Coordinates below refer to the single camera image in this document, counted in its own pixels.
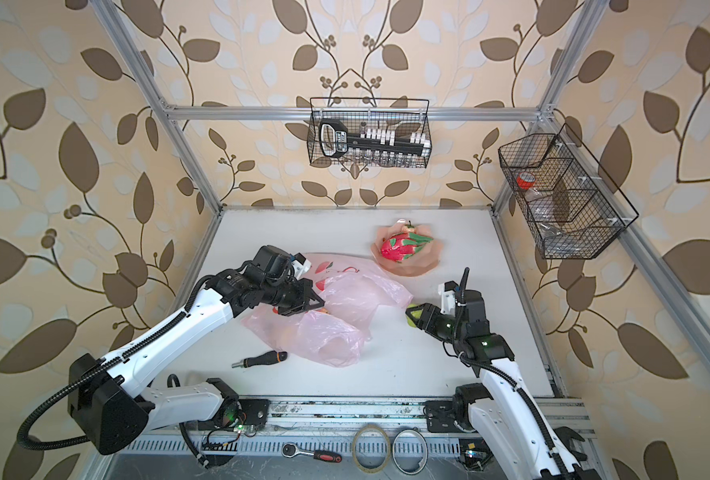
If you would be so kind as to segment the pink plastic fruit-print bag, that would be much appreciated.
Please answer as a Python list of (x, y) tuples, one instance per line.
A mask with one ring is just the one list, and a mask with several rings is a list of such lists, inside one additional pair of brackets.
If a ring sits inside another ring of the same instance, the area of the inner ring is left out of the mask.
[(303, 277), (324, 306), (292, 316), (260, 305), (242, 325), (274, 350), (332, 366), (357, 363), (371, 339), (370, 325), (378, 308), (406, 308), (413, 296), (379, 265), (367, 258), (307, 253), (311, 268)]

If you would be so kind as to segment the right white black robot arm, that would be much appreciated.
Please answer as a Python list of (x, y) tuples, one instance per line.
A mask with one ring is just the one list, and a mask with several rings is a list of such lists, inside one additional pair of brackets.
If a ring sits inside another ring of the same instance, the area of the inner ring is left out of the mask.
[(452, 397), (452, 422), (482, 438), (508, 479), (598, 479), (592, 468), (565, 445), (528, 391), (515, 354), (491, 329), (485, 300), (460, 282), (439, 286), (440, 304), (412, 305), (407, 320), (451, 347), (450, 357), (472, 369), (477, 381), (458, 387)]

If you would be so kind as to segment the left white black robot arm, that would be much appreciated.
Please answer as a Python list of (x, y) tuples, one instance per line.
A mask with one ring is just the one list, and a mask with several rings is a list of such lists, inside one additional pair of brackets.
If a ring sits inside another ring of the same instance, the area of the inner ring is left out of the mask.
[[(69, 382), (19, 427), (16, 443), (31, 451), (92, 444), (116, 453), (143, 433), (188, 421), (217, 418), (235, 393), (218, 378), (190, 386), (151, 386), (155, 377), (207, 334), (260, 304), (282, 316), (315, 310), (324, 302), (305, 274), (310, 261), (265, 245), (237, 269), (201, 277), (185, 304), (137, 339), (99, 359), (85, 354), (70, 367)], [(80, 427), (77, 437), (40, 441), (30, 430), (61, 400)]]

